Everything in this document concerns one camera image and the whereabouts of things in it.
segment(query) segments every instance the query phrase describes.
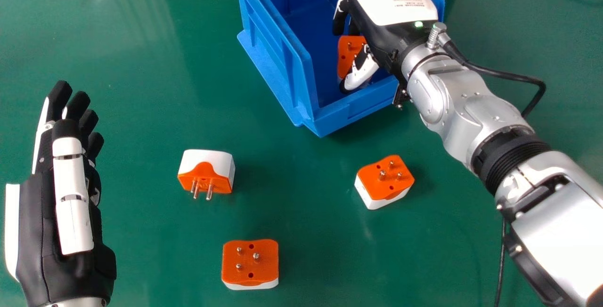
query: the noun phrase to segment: silver metal joint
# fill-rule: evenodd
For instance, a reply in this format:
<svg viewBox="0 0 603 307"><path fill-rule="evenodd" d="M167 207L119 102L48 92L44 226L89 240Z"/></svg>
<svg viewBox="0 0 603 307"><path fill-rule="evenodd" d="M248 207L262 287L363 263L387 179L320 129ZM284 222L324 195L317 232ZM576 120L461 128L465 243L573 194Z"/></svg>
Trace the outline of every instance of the silver metal joint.
<svg viewBox="0 0 603 307"><path fill-rule="evenodd" d="M438 49L438 47L440 46L440 44L438 43L438 36L441 32L445 32L447 28L448 27L446 27L443 22L435 22L431 27L431 32L429 33L429 37L427 39L427 48Z"/></svg>

